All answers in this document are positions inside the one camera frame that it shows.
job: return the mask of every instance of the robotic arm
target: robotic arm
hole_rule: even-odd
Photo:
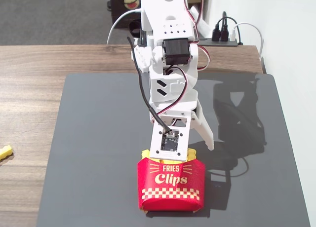
[[[171,129],[154,124],[150,157],[185,161],[190,129],[214,149],[213,133],[203,115],[198,92],[198,33],[185,0],[141,0],[142,45],[137,65],[150,74],[150,105]]]

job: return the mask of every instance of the red fries box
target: red fries box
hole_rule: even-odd
[[[197,159],[166,164],[145,157],[138,163],[139,209],[198,211],[204,206],[204,182],[205,165]]]

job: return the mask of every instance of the black desk mat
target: black desk mat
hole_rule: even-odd
[[[137,75],[75,74],[65,82],[37,226],[309,227],[273,77],[200,73],[195,89],[215,139],[209,151],[190,133],[207,168],[203,210],[138,209],[137,162],[152,125]]]

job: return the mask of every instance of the wood grain surface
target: wood grain surface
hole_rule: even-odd
[[[207,49],[206,72],[262,73],[255,46]],[[0,46],[0,147],[14,149],[0,162],[0,227],[36,226],[65,77],[102,72],[134,73],[129,47]]]

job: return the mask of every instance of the gray carpet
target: gray carpet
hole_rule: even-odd
[[[0,0],[0,45],[106,44],[106,0]],[[115,29],[112,44],[126,44]]]

